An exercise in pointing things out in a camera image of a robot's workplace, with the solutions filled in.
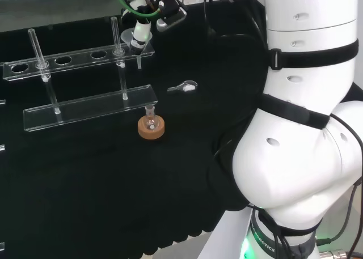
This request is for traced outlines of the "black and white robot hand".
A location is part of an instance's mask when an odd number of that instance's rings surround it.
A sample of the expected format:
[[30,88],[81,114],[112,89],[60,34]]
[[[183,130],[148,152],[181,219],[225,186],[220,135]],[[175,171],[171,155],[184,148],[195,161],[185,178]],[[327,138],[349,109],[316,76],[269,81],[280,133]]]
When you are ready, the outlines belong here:
[[130,41],[130,50],[139,55],[150,41],[151,25],[164,32],[187,17],[185,5],[180,0],[119,0],[124,6],[123,18],[134,18],[136,25]]

